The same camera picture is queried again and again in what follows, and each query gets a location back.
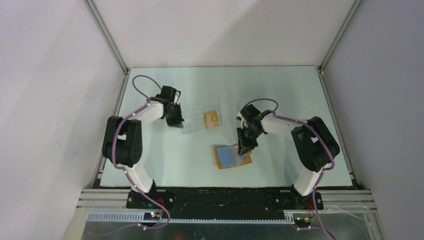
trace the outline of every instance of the white enclosure wall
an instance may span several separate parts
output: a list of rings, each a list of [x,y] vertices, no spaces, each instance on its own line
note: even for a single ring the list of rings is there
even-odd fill
[[[353,0],[95,0],[128,67],[321,64]]]
[[[0,2],[1,239],[60,239],[122,83],[82,0]]]
[[[424,4],[364,1],[325,78],[389,239],[423,239]]]

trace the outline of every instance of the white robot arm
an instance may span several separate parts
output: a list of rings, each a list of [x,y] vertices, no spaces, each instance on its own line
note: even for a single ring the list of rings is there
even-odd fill
[[[303,168],[293,187],[302,197],[311,194],[322,170],[330,166],[330,158],[320,142],[312,141],[314,134],[301,123],[307,122],[314,128],[324,140],[333,158],[340,152],[339,145],[319,117],[293,122],[274,115],[271,110],[260,112],[250,104],[240,111],[237,119],[241,120],[241,127],[237,128],[239,155],[246,154],[257,147],[256,138],[261,134],[274,133],[293,138],[303,163]]]
[[[160,94],[151,97],[144,106],[126,118],[111,116],[107,120],[102,155],[124,171],[131,182],[131,189],[136,192],[149,193],[152,188],[156,191],[155,182],[144,166],[138,163],[143,153],[142,125],[165,118],[169,127],[182,128],[184,119],[179,103],[180,94],[171,86],[163,86]],[[125,135],[125,139],[115,139],[118,129],[118,134]]]

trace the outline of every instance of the purple cable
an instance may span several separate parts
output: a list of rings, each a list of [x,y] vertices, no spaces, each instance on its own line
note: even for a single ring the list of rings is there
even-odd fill
[[[143,95],[147,99],[147,102],[150,103],[150,98],[144,92],[140,91],[140,89],[138,89],[136,87],[135,80],[136,80],[136,78],[139,78],[139,77],[150,79],[152,82],[154,82],[159,87],[160,90],[162,90],[162,87],[159,85],[159,83],[157,81],[155,81],[153,78],[146,76],[146,75],[137,75],[132,79],[132,86],[134,87],[134,89],[137,92],[139,92],[141,95]]]
[[[328,234],[328,231],[326,230],[326,228],[324,227],[323,221],[321,221],[320,215],[318,214],[318,208],[317,208],[317,202],[315,201],[315,193],[317,190],[317,186],[318,184],[321,182],[321,179],[323,178],[324,172],[328,171],[328,170],[332,170],[334,168],[334,157],[331,154],[329,148],[327,147],[326,143],[324,142],[324,140],[320,137],[320,135],[318,135],[318,133],[314,130],[314,128],[312,126],[310,126],[309,124],[307,124],[304,121],[300,121],[300,120],[296,120],[290,117],[285,117],[285,116],[275,116],[278,119],[281,120],[285,120],[285,121],[289,121],[289,122],[293,122],[293,123],[299,123],[302,124],[303,126],[307,127],[318,139],[318,141],[321,143],[322,147],[325,149],[325,151],[328,154],[328,157],[330,158],[331,161],[331,166],[329,168],[324,168],[321,172],[321,174],[319,175],[318,179],[316,180],[316,183],[313,185],[313,189],[312,189],[312,200],[313,200],[313,206],[316,212],[316,217],[318,218],[319,224],[321,225],[322,230],[324,231],[324,233],[327,235],[327,237],[329,239],[331,239],[331,233]]]
[[[294,224],[294,225],[292,225],[293,226],[293,228],[295,228],[295,229],[297,229],[298,228],[298,226],[296,225],[296,224]],[[321,231],[323,231],[324,233],[328,233],[331,237],[332,237],[332,239],[333,240],[336,240],[336,237],[331,233],[331,232],[329,232],[329,231],[327,231],[327,230],[323,230],[322,228],[320,228],[320,227],[317,227],[317,226],[311,226],[310,228],[308,228],[308,227],[302,227],[302,228],[300,228],[299,227],[299,230],[311,230],[311,229],[319,229],[319,230],[321,230]]]
[[[165,222],[164,225],[161,226],[145,226],[142,225],[144,228],[146,229],[161,229],[163,227],[165,227],[166,225],[168,225],[168,223],[171,220],[171,215],[170,212],[164,207],[162,206],[162,204],[158,203],[157,201],[151,199],[149,196],[147,196],[140,188],[139,186],[137,186],[134,181],[131,179],[130,175],[126,172],[125,168],[122,166],[118,166],[117,165],[117,160],[116,160],[116,150],[117,150],[117,141],[118,141],[118,135],[119,132],[121,131],[122,126],[124,125],[125,121],[127,121],[129,118],[131,118],[132,116],[142,112],[143,110],[145,110],[148,107],[148,104],[144,104],[142,107],[140,107],[139,109],[135,110],[133,113],[129,114],[128,116],[126,116],[118,125],[118,127],[116,128],[116,132],[115,135],[113,137],[113,143],[112,143],[112,163],[113,166],[116,169],[120,169],[123,170],[125,173],[126,178],[128,179],[128,181],[131,183],[131,185],[133,187],[135,187],[135,189],[141,194],[143,195],[143,197],[145,197],[147,200],[149,200],[150,202],[152,202],[153,204],[155,204],[156,206],[160,207],[167,215],[167,221]]]
[[[276,104],[276,107],[274,108],[274,111],[272,112],[272,114],[274,115],[274,117],[277,115],[277,113],[276,113],[276,111],[277,111],[277,109],[278,109],[278,107],[279,107],[279,104],[278,104],[278,102],[276,101],[276,100],[274,100],[274,99],[271,99],[271,98],[257,98],[257,99],[253,99],[252,101],[250,101],[250,102],[248,102],[248,103],[246,103],[241,109],[244,109],[245,107],[247,107],[247,105],[249,105],[249,104],[251,104],[251,103],[253,103],[253,102],[256,102],[256,101],[262,101],[262,100],[267,100],[267,101],[271,101],[271,102],[274,102],[275,104]]]
[[[316,138],[318,139],[318,141],[321,143],[322,147],[324,148],[325,152],[328,154],[328,157],[330,158],[331,166],[329,168],[324,168],[322,171],[328,171],[328,170],[334,169],[334,157],[331,154],[331,152],[330,152],[329,148],[327,147],[326,143],[324,142],[324,140],[321,138],[320,135],[318,135],[318,133],[314,130],[313,127],[311,127],[309,124],[307,124],[304,121],[296,120],[296,119],[293,119],[293,118],[290,118],[290,117],[279,116],[279,115],[276,115],[275,117],[278,118],[278,119],[281,119],[281,120],[293,122],[295,124],[299,123],[299,124],[302,124],[303,126],[307,127],[316,136]]]

